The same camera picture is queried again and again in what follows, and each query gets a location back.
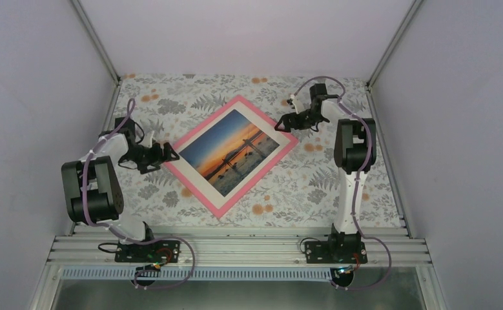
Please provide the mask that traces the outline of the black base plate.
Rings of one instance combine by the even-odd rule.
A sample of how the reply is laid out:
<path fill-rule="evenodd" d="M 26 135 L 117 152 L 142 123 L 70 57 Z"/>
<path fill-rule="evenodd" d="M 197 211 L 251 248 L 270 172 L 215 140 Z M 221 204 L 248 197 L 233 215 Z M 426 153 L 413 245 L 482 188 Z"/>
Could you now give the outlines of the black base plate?
<path fill-rule="evenodd" d="M 164 264 L 177 263 L 181 242 L 164 240 L 150 245 L 118 244 L 114 261 L 117 263 Z"/>
<path fill-rule="evenodd" d="M 304 255 L 308 264 L 366 264 L 367 251 L 363 242 L 333 245 L 322 241 L 306 241 Z"/>

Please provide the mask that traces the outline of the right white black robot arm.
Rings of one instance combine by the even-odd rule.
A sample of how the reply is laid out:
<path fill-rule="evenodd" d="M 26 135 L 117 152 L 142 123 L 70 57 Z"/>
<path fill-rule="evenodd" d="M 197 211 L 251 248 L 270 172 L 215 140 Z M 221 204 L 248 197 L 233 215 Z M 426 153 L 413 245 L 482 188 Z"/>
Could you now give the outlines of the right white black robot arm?
<path fill-rule="evenodd" d="M 341 96 L 328 94 L 323 83 L 314 84 L 309 92 L 309 107 L 290 94 L 287 102 L 294 112 L 284 114 L 274 127 L 291 132 L 318 131 L 321 122 L 336 125 L 333 158 L 340 180 L 338 212 L 327 240 L 306 242 L 305 255 L 310 264 L 356 262 L 366 256 L 358 213 L 364 181 L 376 161 L 376 123 L 351 112 Z"/>

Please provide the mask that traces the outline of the aluminium mounting rail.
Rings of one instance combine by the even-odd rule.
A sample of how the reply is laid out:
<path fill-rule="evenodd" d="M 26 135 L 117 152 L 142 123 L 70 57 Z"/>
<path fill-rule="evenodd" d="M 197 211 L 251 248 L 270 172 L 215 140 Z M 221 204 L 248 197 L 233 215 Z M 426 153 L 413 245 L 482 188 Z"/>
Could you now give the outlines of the aluminium mounting rail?
<path fill-rule="evenodd" d="M 191 266 L 190 251 L 198 267 L 303 267 L 302 238 L 323 239 L 328 227 L 169 227 L 154 226 L 155 236 L 178 236 L 189 242 L 181 246 L 178 264 Z M 432 264 L 423 239 L 410 238 L 404 228 L 364 229 L 366 235 L 381 239 L 390 254 L 374 240 L 366 240 L 366 267 L 417 267 Z M 70 236 L 57 236 L 46 260 L 48 265 L 112 265 L 114 255 L 99 251 L 102 242 L 115 242 L 104 229 L 77 226 Z"/>

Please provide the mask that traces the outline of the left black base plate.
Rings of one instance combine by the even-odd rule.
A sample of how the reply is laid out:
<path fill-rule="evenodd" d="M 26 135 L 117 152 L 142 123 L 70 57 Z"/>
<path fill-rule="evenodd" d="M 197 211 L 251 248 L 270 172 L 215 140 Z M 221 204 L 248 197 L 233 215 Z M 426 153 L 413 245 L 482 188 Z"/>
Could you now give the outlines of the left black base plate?
<path fill-rule="evenodd" d="M 177 263 L 181 242 L 164 240 L 150 245 L 118 244 L 114 261 L 117 263 L 164 264 Z"/>

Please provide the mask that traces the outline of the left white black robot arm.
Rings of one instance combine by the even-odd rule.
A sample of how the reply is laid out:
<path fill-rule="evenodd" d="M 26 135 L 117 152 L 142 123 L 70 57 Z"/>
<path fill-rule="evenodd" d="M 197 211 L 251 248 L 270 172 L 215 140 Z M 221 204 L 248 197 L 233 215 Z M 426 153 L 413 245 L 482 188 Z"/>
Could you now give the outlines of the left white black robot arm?
<path fill-rule="evenodd" d="M 68 217 L 74 223 L 105 228 L 120 243 L 132 244 L 132 254 L 147 262 L 155 257 L 157 243 L 144 221 L 123 213 L 115 166 L 131 163 L 132 170 L 148 174 L 180 156 L 170 143 L 157 142 L 152 132 L 138 138 L 136 128 L 130 117 L 116 118 L 114 130 L 102 132 L 88 154 L 62 165 L 61 177 Z"/>

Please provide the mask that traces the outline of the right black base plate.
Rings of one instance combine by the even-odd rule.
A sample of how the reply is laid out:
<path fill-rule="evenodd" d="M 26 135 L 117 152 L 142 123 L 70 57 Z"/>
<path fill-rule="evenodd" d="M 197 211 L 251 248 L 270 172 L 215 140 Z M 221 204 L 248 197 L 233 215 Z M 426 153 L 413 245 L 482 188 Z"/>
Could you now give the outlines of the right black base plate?
<path fill-rule="evenodd" d="M 367 251 L 363 242 L 333 245 L 322 241 L 306 241 L 304 255 L 308 264 L 366 264 Z"/>

